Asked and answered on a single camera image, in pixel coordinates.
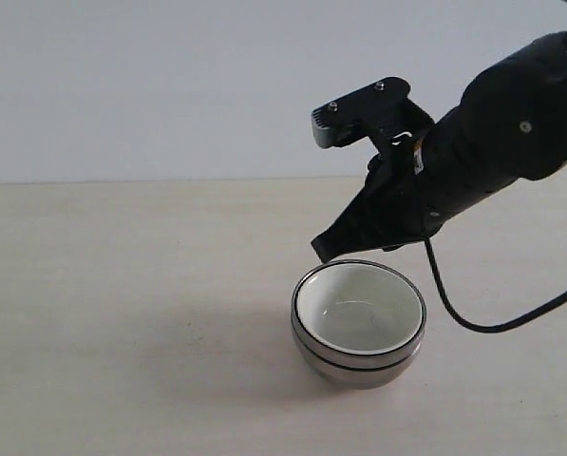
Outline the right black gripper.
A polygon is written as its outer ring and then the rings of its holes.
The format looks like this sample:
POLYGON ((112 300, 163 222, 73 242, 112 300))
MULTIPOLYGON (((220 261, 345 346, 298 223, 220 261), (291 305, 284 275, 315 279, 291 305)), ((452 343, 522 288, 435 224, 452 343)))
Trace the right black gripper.
POLYGON ((321 261, 383 247, 402 247, 438 234, 444 223, 427 215, 425 195, 414 174, 420 141, 395 139, 368 164, 365 192, 359 191, 332 225, 311 241, 321 261))

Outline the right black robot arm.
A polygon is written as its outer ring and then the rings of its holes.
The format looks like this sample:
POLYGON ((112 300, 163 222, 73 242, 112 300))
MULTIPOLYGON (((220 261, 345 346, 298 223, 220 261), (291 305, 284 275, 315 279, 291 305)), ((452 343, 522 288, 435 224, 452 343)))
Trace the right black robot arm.
POLYGON ((439 120, 386 77, 318 106, 312 134, 324 149, 369 140, 364 184, 312 240, 322 262, 394 251, 519 180, 567 164, 567 29, 545 34, 481 71, 439 120))

